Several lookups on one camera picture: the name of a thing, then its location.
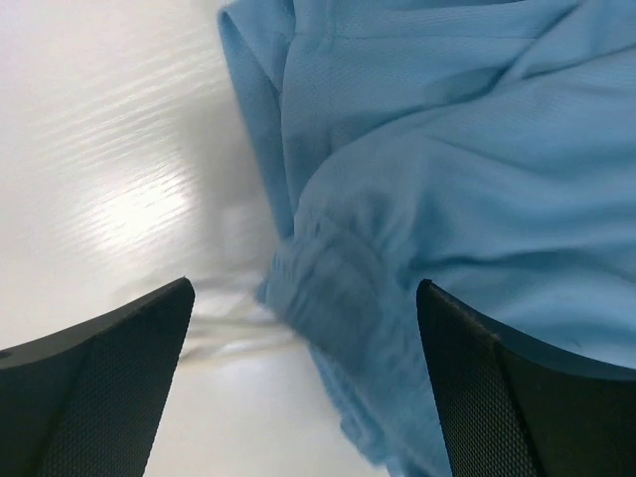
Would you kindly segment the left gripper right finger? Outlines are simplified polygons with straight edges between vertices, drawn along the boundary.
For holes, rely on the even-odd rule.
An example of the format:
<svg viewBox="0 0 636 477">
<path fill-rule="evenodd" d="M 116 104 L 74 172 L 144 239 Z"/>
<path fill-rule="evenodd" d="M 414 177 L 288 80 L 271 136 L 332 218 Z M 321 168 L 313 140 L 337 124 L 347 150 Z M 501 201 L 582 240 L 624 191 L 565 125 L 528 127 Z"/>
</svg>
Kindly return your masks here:
<svg viewBox="0 0 636 477">
<path fill-rule="evenodd" d="M 429 280 L 416 308 L 453 475 L 634 475 L 634 370 L 538 340 Z"/>
</svg>

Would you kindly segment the light blue shorts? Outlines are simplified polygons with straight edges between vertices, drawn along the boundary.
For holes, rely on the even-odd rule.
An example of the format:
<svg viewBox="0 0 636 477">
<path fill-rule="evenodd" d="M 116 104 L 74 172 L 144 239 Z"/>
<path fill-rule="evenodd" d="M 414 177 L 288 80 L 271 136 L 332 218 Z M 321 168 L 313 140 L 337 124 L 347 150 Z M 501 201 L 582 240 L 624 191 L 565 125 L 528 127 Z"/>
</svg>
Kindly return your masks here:
<svg viewBox="0 0 636 477">
<path fill-rule="evenodd" d="M 633 2 L 237 1 L 218 26 L 281 237 L 258 299 L 370 462 L 450 472 L 424 279 L 634 365 Z"/>
</svg>

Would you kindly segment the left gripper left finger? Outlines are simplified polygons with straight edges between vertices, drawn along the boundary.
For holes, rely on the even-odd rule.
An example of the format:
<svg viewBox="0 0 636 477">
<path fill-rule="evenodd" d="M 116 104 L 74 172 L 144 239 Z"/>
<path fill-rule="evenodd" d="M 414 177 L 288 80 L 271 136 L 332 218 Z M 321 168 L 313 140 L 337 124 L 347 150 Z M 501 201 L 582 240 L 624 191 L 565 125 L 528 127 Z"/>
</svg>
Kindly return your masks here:
<svg viewBox="0 0 636 477">
<path fill-rule="evenodd" d="M 141 476 L 190 324 L 180 278 L 1 353 L 1 474 Z"/>
</svg>

